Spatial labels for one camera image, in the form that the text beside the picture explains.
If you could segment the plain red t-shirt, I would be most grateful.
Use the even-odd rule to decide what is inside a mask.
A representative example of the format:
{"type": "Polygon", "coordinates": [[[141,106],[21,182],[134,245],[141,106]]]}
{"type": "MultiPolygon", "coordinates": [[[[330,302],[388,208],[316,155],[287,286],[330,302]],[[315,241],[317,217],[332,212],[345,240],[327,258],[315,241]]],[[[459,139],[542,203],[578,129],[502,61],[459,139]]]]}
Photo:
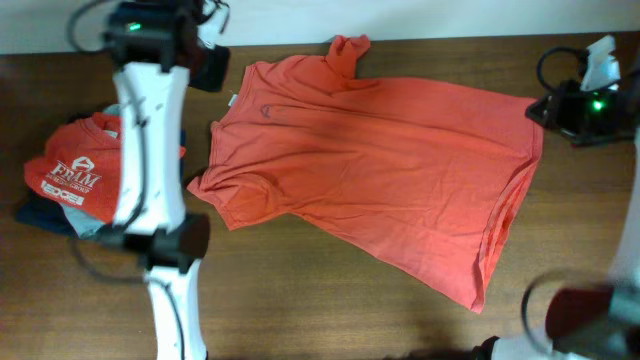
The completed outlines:
{"type": "Polygon", "coordinates": [[[368,37],[257,62],[188,186],[238,228],[284,214],[481,312],[543,150],[528,100],[415,77],[360,78],[368,37]]]}

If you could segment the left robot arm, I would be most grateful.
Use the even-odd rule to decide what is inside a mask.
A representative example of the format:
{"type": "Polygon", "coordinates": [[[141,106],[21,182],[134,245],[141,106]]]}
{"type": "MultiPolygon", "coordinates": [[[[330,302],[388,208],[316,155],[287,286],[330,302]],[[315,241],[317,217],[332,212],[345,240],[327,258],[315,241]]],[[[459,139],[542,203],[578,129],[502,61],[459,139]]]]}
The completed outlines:
{"type": "Polygon", "coordinates": [[[104,46],[120,105],[121,181],[102,244],[136,254],[148,288],[160,359],[206,359],[198,274],[208,216],[187,211],[181,183],[186,90],[217,92],[230,51],[215,39],[223,1],[123,1],[109,15],[104,46]]]}

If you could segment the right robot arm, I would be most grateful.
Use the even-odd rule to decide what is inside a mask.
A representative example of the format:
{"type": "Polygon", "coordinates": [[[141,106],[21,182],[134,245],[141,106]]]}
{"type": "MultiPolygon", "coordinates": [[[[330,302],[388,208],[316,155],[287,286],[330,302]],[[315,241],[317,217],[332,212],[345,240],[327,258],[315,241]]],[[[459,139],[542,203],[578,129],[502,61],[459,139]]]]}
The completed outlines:
{"type": "MultiPolygon", "coordinates": [[[[639,140],[639,69],[592,87],[594,71],[543,97],[525,112],[530,120],[577,147],[639,140]]],[[[556,270],[532,280],[520,303],[523,332],[486,339],[469,359],[636,359],[639,356],[639,188],[634,186],[617,253],[606,277],[556,270]],[[543,327],[531,326],[528,305],[536,288],[562,281],[543,327]]]]}

